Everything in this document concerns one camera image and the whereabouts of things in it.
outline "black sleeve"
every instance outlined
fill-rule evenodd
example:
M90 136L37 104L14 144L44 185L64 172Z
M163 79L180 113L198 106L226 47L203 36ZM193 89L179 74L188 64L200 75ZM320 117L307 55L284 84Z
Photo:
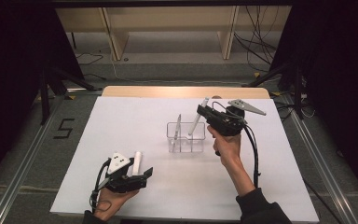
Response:
M83 224L107 224L107 222L95 217L91 211L85 211L83 217Z
M277 203L267 202L261 189L255 189L242 197L237 196L236 200L242 211L241 223L292 223Z

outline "hand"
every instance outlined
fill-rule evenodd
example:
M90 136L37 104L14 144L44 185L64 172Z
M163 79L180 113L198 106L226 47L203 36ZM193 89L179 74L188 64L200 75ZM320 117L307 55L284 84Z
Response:
M130 198L135 196L139 190L129 191L126 193L112 192L107 188L100 191L100 198L98 199L97 208L95 209L94 216L107 221L115 213L120 210L121 206Z
M219 151L220 160L224 166L231 165L232 162L241 162L241 134L235 136L222 136L211 125L208 127L208 131L215 138L213 149Z

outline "gray floor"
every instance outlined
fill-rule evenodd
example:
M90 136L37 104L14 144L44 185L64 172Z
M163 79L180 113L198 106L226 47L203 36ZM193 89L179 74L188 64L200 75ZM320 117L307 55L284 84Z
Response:
M276 45L279 41L279 33L272 33L267 38L269 43ZM97 87L108 85L239 87L241 83L248 83L255 79L255 70L249 66L246 51L238 42L233 43L230 60L222 59L215 33L133 33L123 60L113 64L103 35L76 34L76 45L75 53L103 55L101 60L92 64L87 63L95 61L100 56L85 54L78 58L79 63L82 64L81 68L86 74L86 80ZM252 56L249 62L254 63L260 69L269 69L267 64L257 60L255 56ZM269 91L276 91L278 79L279 77L275 77L261 87ZM76 88L76 85L69 82L66 85ZM58 107L46 137L31 164L31 169L22 182L14 203L8 210L5 223L81 222L81 217L59 217L49 212L97 98L96 94L89 93L73 93L73 95L75 95L75 99L67 98ZM275 98L275 101L284 102L285 99L287 98L281 96ZM59 99L51 99L53 105L57 105L58 102ZM307 110L304 111L306 115L313 111L312 108L305 108L305 110ZM280 110L282 117L289 112L288 109ZM293 120L294 116L292 114L282 120L282 124L299 170L304 179L316 189L334 213L339 216L334 200L298 132ZM63 119L74 119L66 123L73 130L69 138L55 139L54 136L64 134L58 131ZM38 99L35 99L29 119L22 127L17 143L7 153L0 165L0 199L33 143L36 131L40 128L40 120L41 104ZM317 111L313 117L305 117L305 123L358 220L358 181L356 177L345 159L336 153L338 148L329 137L329 132L318 117ZM321 223L337 223L316 195L311 190L309 193ZM167 222L148 220L144 223Z

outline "transparent box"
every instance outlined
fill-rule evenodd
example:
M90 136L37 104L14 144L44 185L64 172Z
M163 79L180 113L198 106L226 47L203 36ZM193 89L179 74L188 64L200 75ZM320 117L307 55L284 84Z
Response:
M192 135L188 135L193 122L167 123L167 139L170 152L202 152L205 140L205 123L197 123Z

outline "white tabletop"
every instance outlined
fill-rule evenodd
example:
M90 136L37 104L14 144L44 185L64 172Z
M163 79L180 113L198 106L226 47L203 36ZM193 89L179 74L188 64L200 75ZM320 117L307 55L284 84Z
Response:
M114 152L133 157L135 151L142 151L140 171L154 167L154 173L147 187L126 202L117 216L238 221L237 192L214 155L212 136L206 131L203 152L169 152L167 123L176 122L179 114L182 122L191 122L202 100L99 97L50 211L80 215L90 210L90 193L107 158ZM228 99L211 100L208 105L212 101L227 106ZM292 221L318 222L275 104L270 99L244 101L267 112L266 116L245 115L258 147L259 187ZM254 155L245 133L241 141L241 159L253 176Z

